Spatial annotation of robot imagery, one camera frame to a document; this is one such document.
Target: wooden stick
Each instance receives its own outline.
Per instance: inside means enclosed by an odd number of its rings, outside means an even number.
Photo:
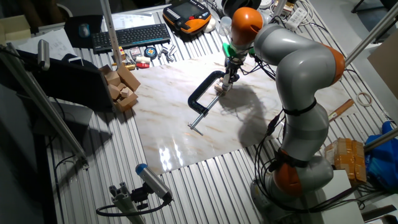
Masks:
[[[339,117],[344,111],[346,111],[348,108],[352,107],[354,105],[354,101],[352,99],[347,100],[343,105],[341,105],[339,108],[337,108],[334,112],[332,112],[328,118],[329,122],[334,121],[337,117]]]

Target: marble tile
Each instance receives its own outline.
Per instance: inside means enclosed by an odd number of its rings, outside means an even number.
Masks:
[[[241,75],[233,89],[200,121],[197,128],[204,136],[190,130],[187,124],[198,113],[189,108],[188,97],[211,72],[223,71],[223,65],[224,55],[213,54],[133,71],[141,82],[134,118],[148,166],[156,174],[257,144],[267,124],[281,110],[275,82],[259,70]],[[254,60],[248,58],[244,69],[249,71],[253,66]],[[207,106],[215,95],[211,87],[199,102]],[[318,91],[316,98],[331,113],[349,96],[336,83]],[[351,108],[342,116],[355,111]],[[280,129],[277,127],[274,138]]]

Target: blue bag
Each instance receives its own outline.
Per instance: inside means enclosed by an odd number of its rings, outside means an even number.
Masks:
[[[382,125],[382,133],[391,131],[390,121]],[[369,136],[366,144],[381,135]],[[365,155],[366,173],[376,179],[386,190],[398,193],[398,140],[390,141],[374,148]]]

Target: computer monitor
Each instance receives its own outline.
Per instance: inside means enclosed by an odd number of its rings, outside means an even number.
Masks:
[[[37,63],[37,54],[21,50],[18,53]],[[78,103],[96,112],[114,111],[105,77],[97,69],[51,58],[49,70],[32,73],[47,96]]]

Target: black keyboard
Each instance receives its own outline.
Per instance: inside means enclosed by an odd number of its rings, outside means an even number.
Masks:
[[[116,31],[118,44],[122,48],[131,48],[150,44],[161,44],[170,41],[166,24],[133,27]],[[94,54],[110,52],[112,50],[111,39],[108,32],[93,34]]]

